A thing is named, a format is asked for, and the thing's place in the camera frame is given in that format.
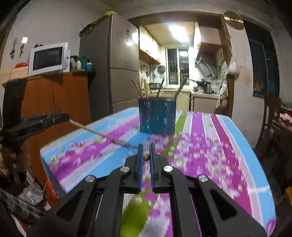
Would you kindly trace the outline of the person's thumb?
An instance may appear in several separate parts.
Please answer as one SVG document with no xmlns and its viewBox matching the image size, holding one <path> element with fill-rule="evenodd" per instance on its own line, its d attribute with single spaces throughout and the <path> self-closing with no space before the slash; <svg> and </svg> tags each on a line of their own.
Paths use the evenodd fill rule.
<svg viewBox="0 0 292 237">
<path fill-rule="evenodd" d="M 30 146 L 25 140 L 18 148 L 1 145 L 1 176 L 8 176 L 11 170 L 26 172 L 30 168 Z"/>
</svg>

